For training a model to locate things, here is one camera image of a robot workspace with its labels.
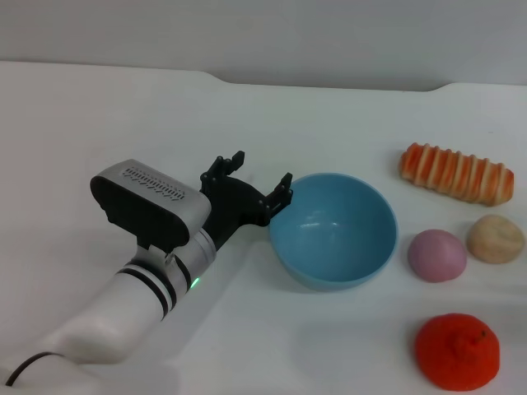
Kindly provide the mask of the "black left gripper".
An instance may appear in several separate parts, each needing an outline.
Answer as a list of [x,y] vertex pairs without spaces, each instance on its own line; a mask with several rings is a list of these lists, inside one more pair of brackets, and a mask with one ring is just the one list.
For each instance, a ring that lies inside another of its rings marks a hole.
[[230,176],[245,161],[245,153],[237,151],[231,158],[218,156],[202,173],[201,189],[212,205],[203,225],[216,251],[242,226],[265,227],[292,200],[292,174],[286,173],[275,189],[264,196],[252,185]]

